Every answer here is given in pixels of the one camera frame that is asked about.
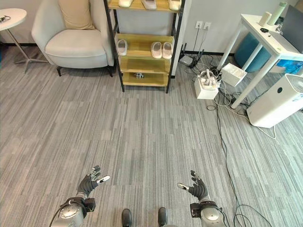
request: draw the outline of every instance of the white desk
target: white desk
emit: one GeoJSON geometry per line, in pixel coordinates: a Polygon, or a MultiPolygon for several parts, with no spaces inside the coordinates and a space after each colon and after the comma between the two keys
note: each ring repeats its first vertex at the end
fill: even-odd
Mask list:
{"type": "Polygon", "coordinates": [[[26,62],[26,67],[25,67],[24,73],[26,73],[29,63],[32,63],[32,62],[48,62],[48,61],[43,61],[43,60],[39,60],[39,59],[30,58],[24,52],[24,50],[21,48],[18,41],[15,39],[15,37],[13,36],[13,34],[9,30],[10,28],[12,28],[12,27],[14,27],[18,24],[21,24],[23,21],[25,21],[25,18],[27,16],[27,12],[24,9],[15,9],[15,8],[0,9],[0,15],[5,15],[5,16],[10,17],[10,20],[6,20],[6,21],[3,21],[2,23],[0,23],[0,31],[7,30],[9,36],[12,38],[12,40],[14,41],[16,46],[19,48],[19,50],[21,51],[21,53],[25,57],[25,60],[15,62],[15,64],[26,62]]]}
{"type": "Polygon", "coordinates": [[[260,19],[261,16],[241,14],[241,21],[237,27],[237,30],[235,31],[234,36],[230,40],[225,50],[225,53],[217,67],[218,70],[222,68],[243,26],[245,26],[248,31],[254,35],[254,37],[259,41],[259,44],[255,48],[251,56],[247,59],[242,69],[247,69],[247,67],[250,65],[252,60],[254,60],[254,58],[263,46],[271,54],[270,59],[261,68],[258,74],[254,77],[254,79],[251,80],[250,84],[248,84],[242,94],[232,104],[233,109],[235,109],[242,102],[242,100],[252,91],[252,89],[259,83],[259,81],[266,75],[266,73],[268,73],[268,71],[275,65],[275,63],[279,59],[303,61],[303,54],[299,53],[283,36],[276,32],[276,26],[265,25],[264,28],[267,28],[269,30],[269,33],[261,32],[260,29],[262,28],[262,26],[258,24],[260,19]]]}

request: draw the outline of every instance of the black shoe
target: black shoe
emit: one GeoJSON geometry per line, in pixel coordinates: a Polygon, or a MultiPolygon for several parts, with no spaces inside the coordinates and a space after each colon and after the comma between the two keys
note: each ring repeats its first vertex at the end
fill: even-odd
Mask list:
{"type": "Polygon", "coordinates": [[[161,207],[158,211],[158,224],[159,226],[167,225],[167,212],[165,207],[161,207]]]}
{"type": "Polygon", "coordinates": [[[124,209],[122,211],[122,227],[132,226],[132,214],[129,209],[124,209]]]}

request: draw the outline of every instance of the shoe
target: shoe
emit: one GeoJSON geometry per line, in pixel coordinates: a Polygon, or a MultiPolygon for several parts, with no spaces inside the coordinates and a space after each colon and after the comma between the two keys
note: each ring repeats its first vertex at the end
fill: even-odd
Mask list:
{"type": "Polygon", "coordinates": [[[141,0],[141,2],[143,3],[146,9],[150,9],[150,10],[157,9],[156,0],[141,0]]]}
{"type": "Polygon", "coordinates": [[[162,44],[160,42],[153,42],[151,44],[151,55],[156,59],[160,59],[162,57],[162,44]]]}
{"type": "Polygon", "coordinates": [[[167,216],[166,208],[161,207],[158,211],[158,224],[159,224],[159,226],[161,227],[161,226],[167,225],[167,220],[168,220],[168,216],[167,216]]]}
{"type": "Polygon", "coordinates": [[[182,0],[169,0],[169,8],[178,11],[181,8],[182,0]]]}
{"type": "Polygon", "coordinates": [[[130,7],[132,4],[133,0],[119,0],[119,6],[120,7],[130,7]]]}
{"type": "Polygon", "coordinates": [[[125,56],[127,54],[127,41],[120,39],[117,43],[117,52],[120,56],[125,56]]]}
{"type": "Polygon", "coordinates": [[[124,209],[122,211],[122,227],[132,226],[132,214],[129,209],[124,209]]]}
{"type": "Polygon", "coordinates": [[[163,44],[162,57],[165,59],[171,59],[172,57],[172,45],[171,43],[165,42],[163,44]]]}

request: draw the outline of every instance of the black glove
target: black glove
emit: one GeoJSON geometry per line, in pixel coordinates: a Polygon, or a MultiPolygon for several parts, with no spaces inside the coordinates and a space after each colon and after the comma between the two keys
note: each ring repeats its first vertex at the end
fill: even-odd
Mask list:
{"type": "Polygon", "coordinates": [[[195,182],[193,187],[189,187],[188,192],[193,196],[197,197],[199,200],[208,196],[208,191],[206,185],[202,181],[202,179],[198,176],[196,171],[191,170],[191,175],[193,176],[191,179],[195,182]]]}
{"type": "Polygon", "coordinates": [[[99,185],[97,177],[100,175],[100,167],[95,166],[92,171],[87,174],[78,186],[77,194],[84,193],[88,197],[89,194],[99,185]]]}

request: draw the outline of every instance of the gray carpet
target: gray carpet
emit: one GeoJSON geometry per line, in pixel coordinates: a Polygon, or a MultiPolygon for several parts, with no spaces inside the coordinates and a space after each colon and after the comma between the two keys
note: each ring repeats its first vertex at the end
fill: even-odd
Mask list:
{"type": "MultiPolygon", "coordinates": [[[[38,49],[26,52],[35,55],[38,49]]],[[[212,101],[196,99],[193,74],[183,66],[168,94],[154,87],[126,87],[123,93],[118,76],[111,78],[105,70],[63,69],[60,78],[54,66],[33,63],[23,74],[24,65],[13,64],[22,57],[16,47],[2,57],[1,226],[48,226],[96,164],[111,180],[91,194],[97,208],[84,226],[119,227],[122,210],[129,208],[134,227],[155,227],[161,206],[169,210],[171,224],[200,226],[189,211],[197,200],[177,188],[178,182],[191,184],[191,169],[200,173],[211,198],[232,221],[235,198],[216,113],[206,109],[212,101]]],[[[219,60],[214,58],[212,64],[219,60]]],[[[203,57],[205,64],[210,59],[203,57]]],[[[248,100],[280,77],[266,76],[248,100]]],[[[225,108],[219,114],[241,203],[258,209],[274,227],[303,226],[303,114],[279,123],[277,140],[225,108]]],[[[269,226],[252,210],[243,211],[253,226],[269,226]]]]}

